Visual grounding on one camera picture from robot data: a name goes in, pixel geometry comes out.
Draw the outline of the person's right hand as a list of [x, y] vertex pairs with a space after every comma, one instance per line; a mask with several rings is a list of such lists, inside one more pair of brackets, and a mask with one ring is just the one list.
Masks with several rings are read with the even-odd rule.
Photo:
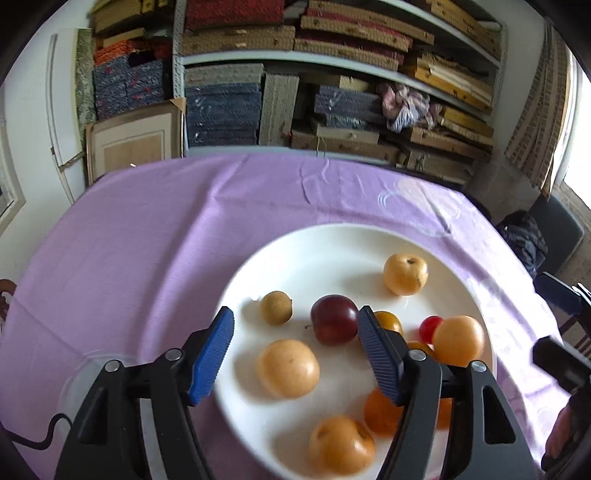
[[571, 438], [571, 432], [572, 409], [569, 405], [566, 405], [558, 414], [551, 434], [546, 441], [545, 454], [552, 459], [557, 459]]

